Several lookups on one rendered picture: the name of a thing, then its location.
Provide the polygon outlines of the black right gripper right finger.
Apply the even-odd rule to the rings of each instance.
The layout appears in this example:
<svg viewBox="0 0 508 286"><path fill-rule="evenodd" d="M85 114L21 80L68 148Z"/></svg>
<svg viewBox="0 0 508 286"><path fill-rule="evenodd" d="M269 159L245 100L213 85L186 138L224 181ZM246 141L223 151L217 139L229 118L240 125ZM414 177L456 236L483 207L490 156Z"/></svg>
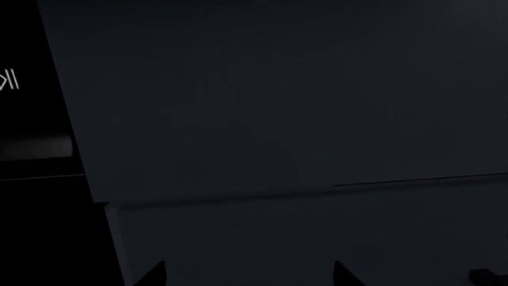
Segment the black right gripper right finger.
<svg viewBox="0 0 508 286"><path fill-rule="evenodd" d="M333 286L367 286L340 261L333 266Z"/></svg>

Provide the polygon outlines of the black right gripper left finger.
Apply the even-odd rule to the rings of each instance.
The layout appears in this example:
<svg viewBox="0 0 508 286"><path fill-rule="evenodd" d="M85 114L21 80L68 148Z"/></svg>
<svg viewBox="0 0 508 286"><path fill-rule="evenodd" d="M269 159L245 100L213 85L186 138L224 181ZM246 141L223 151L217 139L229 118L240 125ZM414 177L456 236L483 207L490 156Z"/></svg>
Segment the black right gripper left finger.
<svg viewBox="0 0 508 286"><path fill-rule="evenodd" d="M167 272L165 261L160 261L134 284L134 286L166 286L166 285L167 285Z"/></svg>

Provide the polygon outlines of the black dishwasher control panel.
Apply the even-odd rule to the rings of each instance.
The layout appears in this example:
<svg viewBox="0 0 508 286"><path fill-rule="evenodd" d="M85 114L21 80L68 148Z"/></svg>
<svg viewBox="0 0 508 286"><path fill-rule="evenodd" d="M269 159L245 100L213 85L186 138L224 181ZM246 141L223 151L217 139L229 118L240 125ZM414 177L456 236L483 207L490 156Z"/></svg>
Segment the black dishwasher control panel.
<svg viewBox="0 0 508 286"><path fill-rule="evenodd" d="M0 286L125 286L37 0L0 0Z"/></svg>

